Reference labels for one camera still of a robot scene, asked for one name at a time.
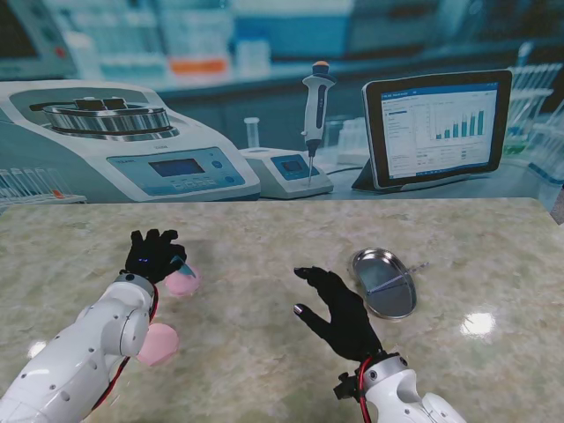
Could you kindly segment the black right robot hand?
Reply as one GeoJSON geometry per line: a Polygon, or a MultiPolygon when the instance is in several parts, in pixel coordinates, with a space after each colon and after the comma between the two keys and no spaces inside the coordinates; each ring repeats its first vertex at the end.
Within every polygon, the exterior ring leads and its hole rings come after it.
{"type": "Polygon", "coordinates": [[[316,290],[328,307],[330,320],[300,303],[293,306],[293,312],[338,356],[362,363],[383,351],[363,300],[339,275],[315,266],[296,268],[294,274],[316,290]]]}

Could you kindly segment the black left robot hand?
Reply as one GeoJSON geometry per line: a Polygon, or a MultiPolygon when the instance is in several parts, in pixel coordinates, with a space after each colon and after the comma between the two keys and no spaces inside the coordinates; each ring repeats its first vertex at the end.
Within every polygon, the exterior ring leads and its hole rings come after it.
{"type": "Polygon", "coordinates": [[[131,247],[121,273],[134,274],[157,284],[181,269],[186,261],[185,248],[175,244],[176,230],[160,232],[150,229],[146,235],[139,230],[130,234],[131,247]]]}

